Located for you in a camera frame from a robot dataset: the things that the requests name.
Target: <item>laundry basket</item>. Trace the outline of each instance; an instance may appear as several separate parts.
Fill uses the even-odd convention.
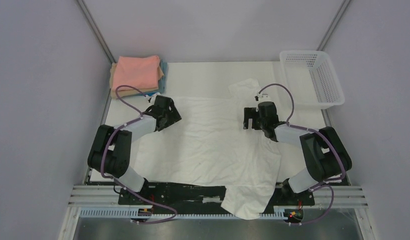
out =
[[[345,102],[335,68],[327,53],[289,50],[280,53],[281,74],[295,106],[327,109]]]

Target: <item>metal frame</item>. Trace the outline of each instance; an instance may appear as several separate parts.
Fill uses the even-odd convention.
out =
[[[99,44],[103,48],[108,60],[111,63],[115,63],[115,59],[108,48],[98,26],[96,25],[88,7],[84,0],[76,0],[80,9],[82,10],[86,21],[90,25],[92,31],[96,35],[96,38],[99,41]],[[336,15],[334,16],[330,26],[328,27],[326,33],[324,34],[319,46],[317,47],[318,51],[323,51],[326,47],[330,37],[332,36],[334,30],[336,29],[338,23],[340,22],[342,16],[344,15],[346,9],[350,5],[351,0],[344,0],[340,5]],[[111,104],[111,97],[108,95],[106,105],[103,111],[101,124],[105,123],[108,110]],[[332,121],[330,119],[329,112],[325,109],[322,110],[322,115],[324,122],[327,126],[332,126]],[[90,174],[90,170],[87,171],[85,180],[87,181]],[[357,217],[357,222],[361,230],[361,234],[364,240],[375,240],[375,235],[372,230],[368,218],[368,204],[363,193],[363,190],[360,186],[333,186],[334,189],[334,202],[333,209],[355,209],[355,214]],[[324,209],[328,206],[331,199],[331,191],[328,189],[320,189],[314,194],[315,205],[314,206],[303,206],[305,209]],[[138,209],[148,209],[151,208],[151,205],[118,205],[119,196],[113,191],[112,185],[99,186],[99,185],[76,185],[73,187],[71,197],[69,199],[68,207],[65,213],[64,222],[59,233],[60,240],[72,240],[76,231],[77,222],[80,216],[84,216],[86,213],[91,213],[89,211],[101,210],[111,211],[112,215],[115,214],[115,210],[118,210],[118,218],[129,218],[133,216],[139,217],[136,213],[130,213],[130,211],[136,211]],[[292,206],[275,206],[275,213],[284,209],[292,209]],[[180,216],[180,219],[222,219],[222,218],[232,218],[233,216],[227,215],[195,215],[195,216]],[[264,219],[277,219],[277,214],[274,216],[263,215]]]

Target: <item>white cloth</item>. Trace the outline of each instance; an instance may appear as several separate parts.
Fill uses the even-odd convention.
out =
[[[221,206],[256,219],[274,192],[281,156],[261,131],[243,129],[243,109],[256,106],[258,81],[229,90],[232,99],[172,97],[181,121],[141,138],[134,169],[152,181],[226,186]]]

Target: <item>purple cable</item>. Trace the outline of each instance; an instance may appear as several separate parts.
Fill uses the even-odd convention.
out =
[[[313,132],[313,133],[317,134],[319,137],[321,137],[321,138],[323,139],[323,141],[328,145],[328,148],[329,148],[329,149],[332,151],[332,153],[334,154],[334,157],[336,158],[336,161],[337,161],[337,163],[339,164],[341,174],[340,174],[340,177],[335,177],[335,178],[326,179],[326,181],[328,181],[328,180],[329,180],[329,181],[336,181],[336,180],[342,180],[342,179],[344,179],[347,174],[346,174],[344,165],[342,164],[341,158],[339,157],[339,154],[335,151],[335,148],[333,147],[332,143],[331,143],[321,132],[319,132],[319,131],[317,131],[317,130],[315,130],[315,129],[307,128],[307,127],[303,127],[303,126],[298,126],[298,125],[293,125],[293,124],[290,124],[290,123],[289,123],[289,121],[291,120],[292,116],[294,115],[294,110],[295,110],[294,97],[292,96],[292,93],[291,93],[291,91],[289,91],[289,89],[287,89],[285,86],[283,86],[283,85],[281,85],[281,84],[279,84],[279,83],[272,83],[272,84],[268,84],[267,86],[263,87],[263,88],[258,92],[258,94],[262,93],[266,88],[271,87],[271,86],[279,86],[279,87],[282,87],[284,90],[286,90],[287,94],[289,94],[290,100],[292,101],[292,111],[290,112],[289,117],[287,117],[286,125],[287,125],[288,127],[291,127],[291,128],[300,129],[300,130],[305,130],[305,131],[310,131],[310,132]],[[328,205],[326,211],[325,211],[321,216],[317,217],[316,219],[313,219],[313,220],[310,220],[310,221],[306,221],[306,222],[303,222],[303,223],[291,223],[291,224],[294,224],[294,225],[296,225],[296,226],[301,226],[301,225],[304,225],[304,224],[315,223],[315,222],[321,220],[322,218],[324,218],[324,217],[329,213],[330,209],[332,208],[333,201],[335,200],[335,192],[333,191],[332,186],[330,186],[330,185],[328,185],[328,184],[323,185],[324,183],[325,183],[324,181],[319,182],[319,183],[315,184],[314,186],[310,187],[309,190],[310,190],[311,192],[314,192],[314,191],[317,191],[317,190],[322,189],[322,188],[325,188],[325,187],[330,188],[330,190],[331,190],[331,200],[330,200],[330,204]]]
[[[171,217],[167,217],[165,219],[161,219],[161,220],[156,220],[156,221],[148,221],[148,222],[137,222],[137,224],[143,224],[143,225],[148,225],[148,224],[159,224],[159,223],[164,223],[167,221],[170,221],[171,219],[175,218],[177,216],[177,210],[175,210],[174,208],[170,207],[170,206],[166,206],[157,202],[153,202],[151,200],[148,200],[142,196],[140,196],[138,193],[136,193],[135,191],[131,190],[130,188],[128,188],[127,186],[125,186],[124,184],[122,184],[120,181],[118,181],[116,178],[114,178],[113,176],[107,176],[105,175],[105,159],[107,157],[107,152],[108,152],[108,148],[111,146],[111,142],[114,139],[115,135],[117,134],[118,131],[120,131],[121,129],[127,127],[130,124],[133,124],[135,122],[138,122],[142,119],[143,113],[135,106],[131,105],[130,103],[126,102],[125,100],[123,100],[120,95],[118,94],[118,90],[121,87],[127,87],[127,88],[131,88],[134,89],[136,91],[138,91],[139,93],[141,93],[143,96],[147,97],[142,91],[140,91],[139,89],[137,89],[136,87],[133,86],[129,86],[129,85],[120,85],[115,89],[115,94],[117,99],[119,99],[121,102],[123,102],[125,105],[129,106],[130,108],[136,110],[137,112],[139,112],[140,116],[136,119],[130,120],[126,123],[124,123],[123,125],[117,127],[112,134],[109,136],[108,142],[106,142],[105,145],[105,149],[103,151],[103,155],[102,155],[102,161],[100,162],[100,175],[102,175],[103,178],[106,179],[113,179],[118,185],[120,185],[122,188],[125,188],[127,191],[129,191],[131,194],[133,194],[134,196],[136,196],[137,198],[139,198],[140,200],[147,202],[149,204],[161,207],[161,208],[165,208],[168,210],[171,210],[174,212],[174,215],[172,215]]]

